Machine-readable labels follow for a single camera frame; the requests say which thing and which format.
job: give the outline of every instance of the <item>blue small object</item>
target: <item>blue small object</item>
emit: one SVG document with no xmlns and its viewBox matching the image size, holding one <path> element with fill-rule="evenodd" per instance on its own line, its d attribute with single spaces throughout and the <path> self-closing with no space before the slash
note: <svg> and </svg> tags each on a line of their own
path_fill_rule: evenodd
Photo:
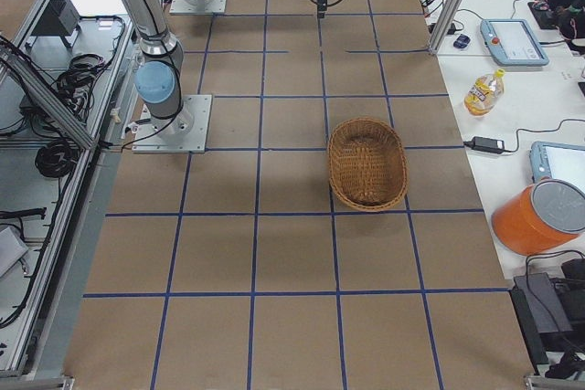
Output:
<svg viewBox="0 0 585 390">
<path fill-rule="evenodd" d="M 458 49 L 465 49 L 467 47 L 467 45 L 469 45 L 470 41 L 471 41 L 471 39 L 468 36 L 466 36 L 465 34 L 461 34 L 453 42 L 453 45 L 455 47 L 457 47 Z"/>
<path fill-rule="evenodd" d="M 149 61 L 141 66 L 134 77 L 134 85 L 143 100 L 149 104 L 165 102 L 175 89 L 173 70 L 160 61 Z"/>
</svg>

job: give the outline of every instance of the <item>basket rim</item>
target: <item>basket rim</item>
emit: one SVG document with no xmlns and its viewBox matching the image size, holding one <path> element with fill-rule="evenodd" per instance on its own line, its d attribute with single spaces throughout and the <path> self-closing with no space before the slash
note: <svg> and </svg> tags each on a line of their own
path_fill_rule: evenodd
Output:
<svg viewBox="0 0 585 390">
<path fill-rule="evenodd" d="M 332 144 L 334 139 L 339 135 L 340 131 L 343 130 L 347 125 L 356 124 L 359 122 L 369 122 L 379 125 L 385 131 L 390 133 L 392 137 L 397 141 L 397 147 L 400 151 L 400 162 L 402 164 L 402 187 L 400 188 L 399 192 L 389 201 L 383 203 L 381 205 L 375 206 L 364 206 L 356 203 L 355 201 L 349 199 L 339 187 L 339 184 L 334 178 L 333 170 L 333 158 L 331 154 Z M 392 206 L 395 206 L 400 202 L 400 200 L 404 197 L 407 192 L 408 182 L 409 182 L 409 173 L 407 171 L 407 162 L 406 162 L 406 154 L 404 150 L 404 146 L 402 145 L 402 140 L 396 133 L 396 131 L 387 123 L 380 119 L 376 118 L 369 118 L 369 117 L 360 117 L 350 119 L 348 121 L 343 121 L 339 125 L 337 125 L 329 138 L 329 142 L 327 143 L 327 164 L 329 168 L 329 184 L 331 185 L 331 189 L 333 190 L 334 194 L 339 198 L 339 200 L 349 207 L 353 207 L 355 210 L 359 210 L 362 212 L 380 212 L 383 210 L 388 210 Z"/>
</svg>

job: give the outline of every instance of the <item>tablet screen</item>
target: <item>tablet screen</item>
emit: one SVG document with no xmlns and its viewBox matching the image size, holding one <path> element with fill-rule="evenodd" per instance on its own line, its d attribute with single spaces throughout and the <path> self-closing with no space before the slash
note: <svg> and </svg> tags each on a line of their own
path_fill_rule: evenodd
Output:
<svg viewBox="0 0 585 390">
<path fill-rule="evenodd" d="M 577 186 L 585 192 L 585 151 L 545 146 L 550 176 Z"/>
<path fill-rule="evenodd" d="M 521 22 L 492 22 L 509 59 L 540 59 L 538 50 Z"/>
</svg>

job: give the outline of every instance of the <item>white mounting plate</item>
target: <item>white mounting plate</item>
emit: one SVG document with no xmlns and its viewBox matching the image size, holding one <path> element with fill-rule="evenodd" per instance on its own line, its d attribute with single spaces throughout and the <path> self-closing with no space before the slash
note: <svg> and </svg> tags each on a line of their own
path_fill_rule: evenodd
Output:
<svg viewBox="0 0 585 390">
<path fill-rule="evenodd" d="M 132 150 L 135 153 L 204 153 L 212 100 L 211 95 L 186 95 L 183 98 L 183 105 L 194 118 L 191 130 L 185 134 L 164 138 L 156 134 L 134 143 Z M 141 119 L 150 118 L 150 111 L 146 106 L 143 107 L 140 117 Z M 139 125 L 136 139 L 149 136 L 153 132 L 152 124 Z"/>
<path fill-rule="evenodd" d="M 205 5 L 204 9 L 191 5 L 187 0 L 173 0 L 171 4 L 171 15 L 174 16 L 204 16 L 209 14 L 224 14 L 228 0 L 213 0 Z"/>
</svg>

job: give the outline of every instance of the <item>blue joint cap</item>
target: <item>blue joint cap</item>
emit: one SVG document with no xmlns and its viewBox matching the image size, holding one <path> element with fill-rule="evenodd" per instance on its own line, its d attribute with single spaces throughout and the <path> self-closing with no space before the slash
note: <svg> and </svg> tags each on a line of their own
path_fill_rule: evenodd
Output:
<svg viewBox="0 0 585 390">
<path fill-rule="evenodd" d="M 160 104 L 173 94 L 176 77 L 165 63 L 150 61 L 136 71 L 134 84 L 144 101 L 149 104 Z"/>
</svg>

